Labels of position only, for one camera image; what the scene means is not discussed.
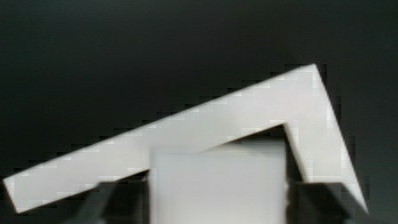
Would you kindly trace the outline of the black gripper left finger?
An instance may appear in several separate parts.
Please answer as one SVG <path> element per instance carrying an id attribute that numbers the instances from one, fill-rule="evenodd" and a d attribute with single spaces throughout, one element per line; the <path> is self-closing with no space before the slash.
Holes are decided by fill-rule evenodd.
<path id="1" fill-rule="evenodd" d="M 73 224 L 149 224 L 144 180 L 99 184 L 73 217 Z"/>

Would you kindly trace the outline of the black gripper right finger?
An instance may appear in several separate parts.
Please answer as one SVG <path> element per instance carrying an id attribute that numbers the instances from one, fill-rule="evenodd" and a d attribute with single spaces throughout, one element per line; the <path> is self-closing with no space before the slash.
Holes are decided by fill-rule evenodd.
<path id="1" fill-rule="evenodd" d="M 341 183 L 295 182 L 288 189 L 288 224 L 371 224 Z"/>

